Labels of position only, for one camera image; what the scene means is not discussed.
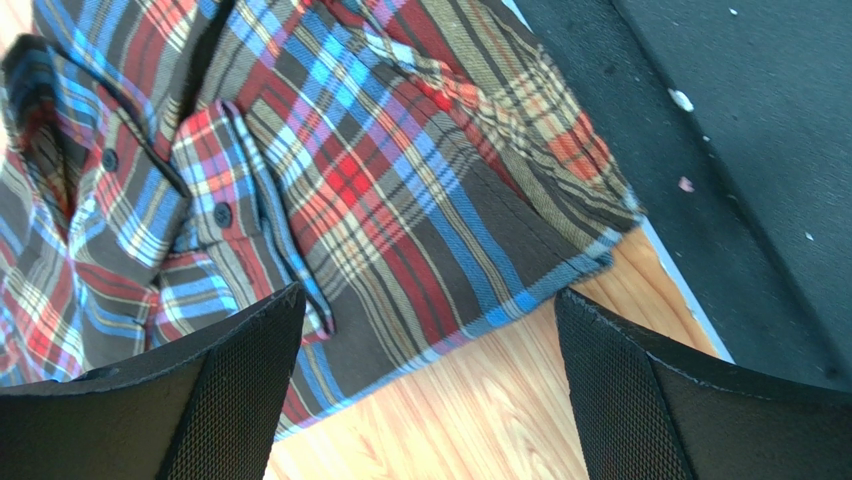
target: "hardwood floor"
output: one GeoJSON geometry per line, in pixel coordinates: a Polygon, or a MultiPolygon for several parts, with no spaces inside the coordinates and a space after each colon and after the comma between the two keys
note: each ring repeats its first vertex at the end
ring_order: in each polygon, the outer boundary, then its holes
{"type": "MultiPolygon", "coordinates": [[[[0,0],[0,47],[29,2],[0,0]]],[[[5,138],[0,135],[0,147],[5,138]]],[[[577,290],[626,318],[714,354],[642,232],[615,267],[577,290]]],[[[277,443],[268,479],[582,479],[552,304],[277,443]]]]}

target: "blue stripe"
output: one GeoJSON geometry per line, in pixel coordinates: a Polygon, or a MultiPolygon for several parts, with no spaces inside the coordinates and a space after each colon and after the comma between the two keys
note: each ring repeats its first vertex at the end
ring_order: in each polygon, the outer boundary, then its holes
{"type": "Polygon", "coordinates": [[[314,394],[314,397],[317,399],[317,402],[319,402],[320,407],[322,407],[323,409],[331,409],[332,404],[328,403],[328,400],[325,398],[325,393],[323,393],[322,387],[320,386],[320,382],[317,379],[316,375],[314,375],[314,371],[311,368],[311,363],[305,354],[305,346],[303,346],[301,350],[299,350],[299,355],[298,357],[296,357],[296,359],[299,363],[299,367],[301,368],[302,375],[305,377],[305,381],[308,384],[308,388],[311,389],[311,393],[314,394]]]}

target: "white debris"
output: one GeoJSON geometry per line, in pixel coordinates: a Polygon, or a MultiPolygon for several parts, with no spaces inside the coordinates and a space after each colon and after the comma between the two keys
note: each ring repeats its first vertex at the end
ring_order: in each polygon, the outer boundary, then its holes
{"type": "Polygon", "coordinates": [[[672,100],[675,101],[678,107],[685,112],[692,112],[695,110],[695,106],[692,105],[692,102],[689,101],[689,97],[686,96],[685,93],[680,90],[672,90],[669,89],[669,95],[671,95],[672,100]]]}

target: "black button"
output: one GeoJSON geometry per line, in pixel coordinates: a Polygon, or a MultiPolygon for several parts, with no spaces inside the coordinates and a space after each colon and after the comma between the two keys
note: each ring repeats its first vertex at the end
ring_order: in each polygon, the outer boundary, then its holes
{"type": "Polygon", "coordinates": [[[228,228],[231,226],[231,220],[233,217],[231,216],[231,207],[227,203],[217,203],[216,207],[213,208],[213,219],[216,220],[216,225],[219,225],[221,228],[228,228]]]}
{"type": "Polygon", "coordinates": [[[118,156],[115,154],[115,150],[111,148],[104,150],[104,156],[101,158],[101,165],[103,165],[104,170],[107,172],[114,172],[118,170],[118,156]]]}

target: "red stripe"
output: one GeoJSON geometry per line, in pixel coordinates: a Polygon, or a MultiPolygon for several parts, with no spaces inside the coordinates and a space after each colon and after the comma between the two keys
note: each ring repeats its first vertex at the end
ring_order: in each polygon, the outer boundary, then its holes
{"type": "Polygon", "coordinates": [[[387,250],[382,257],[411,302],[418,323],[430,344],[437,343],[458,330],[458,325],[453,321],[453,311],[437,277],[433,274],[432,267],[410,237],[401,237],[396,241],[396,248],[387,250]]]}
{"type": "Polygon", "coordinates": [[[465,70],[441,35],[435,19],[423,9],[419,1],[406,2],[388,22],[386,31],[388,36],[404,45],[422,45],[422,51],[419,52],[421,55],[446,63],[458,75],[465,74],[465,70]],[[400,21],[402,19],[412,35],[403,28],[403,22],[400,21]]]}

